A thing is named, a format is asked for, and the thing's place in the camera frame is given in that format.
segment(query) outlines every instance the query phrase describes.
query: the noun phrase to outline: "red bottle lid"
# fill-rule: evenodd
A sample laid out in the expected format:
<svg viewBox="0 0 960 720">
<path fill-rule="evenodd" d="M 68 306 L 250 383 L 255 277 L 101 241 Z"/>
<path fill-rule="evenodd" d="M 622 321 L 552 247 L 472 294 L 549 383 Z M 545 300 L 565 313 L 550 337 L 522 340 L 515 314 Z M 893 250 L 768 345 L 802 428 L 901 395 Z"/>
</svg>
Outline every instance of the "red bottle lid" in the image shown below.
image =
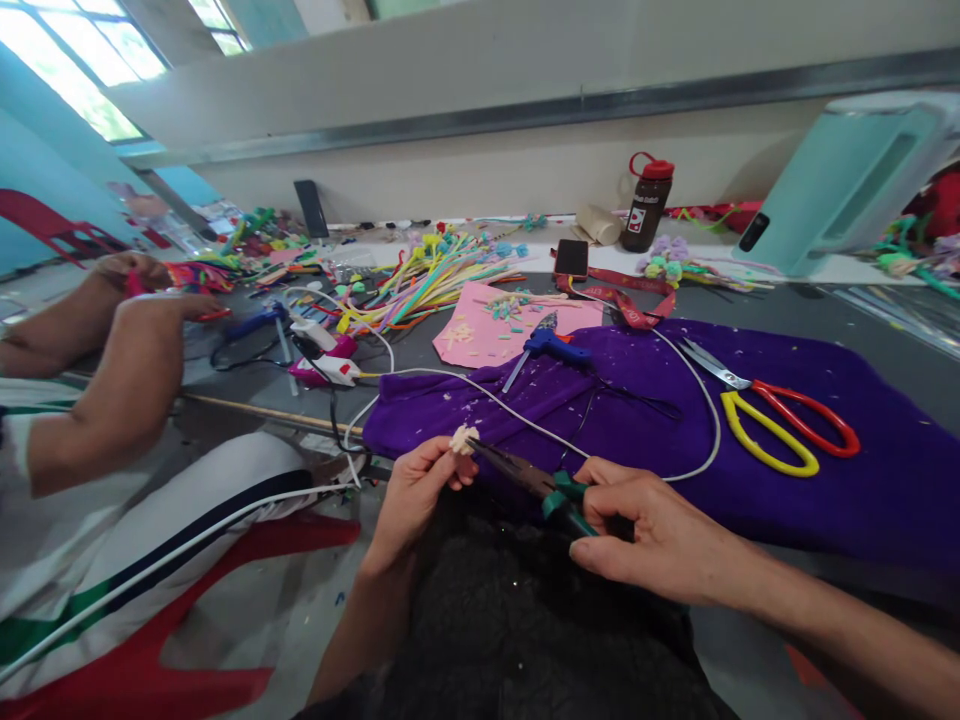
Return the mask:
<svg viewBox="0 0 960 720">
<path fill-rule="evenodd" d="M 643 166 L 643 172 L 640 174 L 637 174 L 633 167 L 633 161 L 637 159 L 637 155 L 646 155 L 650 158 L 650 162 Z M 666 160 L 657 160 L 653 155 L 642 150 L 634 153 L 633 157 L 630 158 L 630 172 L 644 180 L 669 180 L 673 177 L 675 169 L 676 165 L 673 163 L 668 163 Z"/>
</svg>

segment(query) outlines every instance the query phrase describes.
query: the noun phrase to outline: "fingernail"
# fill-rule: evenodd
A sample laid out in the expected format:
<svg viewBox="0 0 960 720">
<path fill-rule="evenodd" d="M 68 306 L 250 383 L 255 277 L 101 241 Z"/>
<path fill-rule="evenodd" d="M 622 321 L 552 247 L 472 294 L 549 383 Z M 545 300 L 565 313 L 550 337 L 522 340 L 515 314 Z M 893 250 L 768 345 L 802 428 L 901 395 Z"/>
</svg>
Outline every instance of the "fingernail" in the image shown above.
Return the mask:
<svg viewBox="0 0 960 720">
<path fill-rule="evenodd" d="M 570 557 L 574 560 L 580 559 L 583 560 L 587 557 L 587 553 L 590 552 L 590 544 L 585 543 L 583 538 L 580 540 L 574 540 L 570 543 Z"/>
</svg>

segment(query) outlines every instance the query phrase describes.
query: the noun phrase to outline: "green pliers handle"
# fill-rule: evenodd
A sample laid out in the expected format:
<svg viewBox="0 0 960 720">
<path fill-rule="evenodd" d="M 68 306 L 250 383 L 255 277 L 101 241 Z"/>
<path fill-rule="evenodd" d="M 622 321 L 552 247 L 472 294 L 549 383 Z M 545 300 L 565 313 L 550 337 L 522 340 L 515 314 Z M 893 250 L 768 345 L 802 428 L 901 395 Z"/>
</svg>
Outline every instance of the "green pliers handle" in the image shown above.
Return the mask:
<svg viewBox="0 0 960 720">
<path fill-rule="evenodd" d="M 561 470 L 553 474 L 557 489 L 543 499 L 540 506 L 544 520 L 551 523 L 560 532 L 573 538 L 596 537 L 598 534 L 571 501 L 583 502 L 587 486 L 575 482 L 570 473 Z"/>
</svg>

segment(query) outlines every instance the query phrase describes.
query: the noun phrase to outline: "smartphone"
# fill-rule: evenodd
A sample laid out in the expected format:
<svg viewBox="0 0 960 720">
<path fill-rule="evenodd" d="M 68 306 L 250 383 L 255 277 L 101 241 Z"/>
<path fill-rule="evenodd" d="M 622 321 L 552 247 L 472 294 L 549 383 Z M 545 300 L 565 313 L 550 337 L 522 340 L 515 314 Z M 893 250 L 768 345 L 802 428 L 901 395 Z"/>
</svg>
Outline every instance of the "smartphone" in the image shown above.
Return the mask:
<svg viewBox="0 0 960 720">
<path fill-rule="evenodd" d="M 569 275 L 574 280 L 586 280 L 590 271 L 589 249 L 590 244 L 586 240 L 561 240 L 557 244 L 553 276 Z"/>
</svg>

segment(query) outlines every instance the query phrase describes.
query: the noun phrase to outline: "black cloth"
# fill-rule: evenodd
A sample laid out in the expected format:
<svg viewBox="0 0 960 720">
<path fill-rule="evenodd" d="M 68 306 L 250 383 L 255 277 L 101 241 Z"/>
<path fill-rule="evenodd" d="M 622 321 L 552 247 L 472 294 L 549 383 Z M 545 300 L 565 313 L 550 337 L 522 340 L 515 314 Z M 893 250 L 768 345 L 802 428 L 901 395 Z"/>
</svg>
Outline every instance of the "black cloth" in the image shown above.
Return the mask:
<svg viewBox="0 0 960 720">
<path fill-rule="evenodd" d="M 473 489 L 442 498 L 392 666 L 297 720 L 734 718 L 681 606 L 582 571 Z"/>
</svg>

